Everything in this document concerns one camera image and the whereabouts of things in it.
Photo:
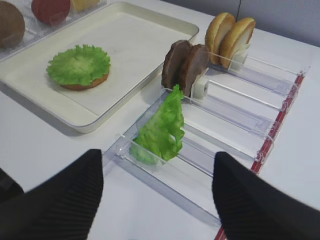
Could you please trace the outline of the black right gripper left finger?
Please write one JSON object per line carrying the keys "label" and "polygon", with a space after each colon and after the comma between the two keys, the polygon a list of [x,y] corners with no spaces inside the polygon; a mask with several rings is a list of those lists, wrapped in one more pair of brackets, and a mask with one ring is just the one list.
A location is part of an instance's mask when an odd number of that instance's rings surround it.
{"label": "black right gripper left finger", "polygon": [[2,240],[85,240],[104,189],[102,152],[90,149],[62,171],[0,205]]}

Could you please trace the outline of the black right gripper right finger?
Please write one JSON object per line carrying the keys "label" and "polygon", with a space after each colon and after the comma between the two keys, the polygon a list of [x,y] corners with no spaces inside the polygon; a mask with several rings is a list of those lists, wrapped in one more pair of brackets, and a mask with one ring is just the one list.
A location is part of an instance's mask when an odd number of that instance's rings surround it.
{"label": "black right gripper right finger", "polygon": [[318,240],[320,212],[276,189],[227,152],[213,162],[212,196],[229,240]]}

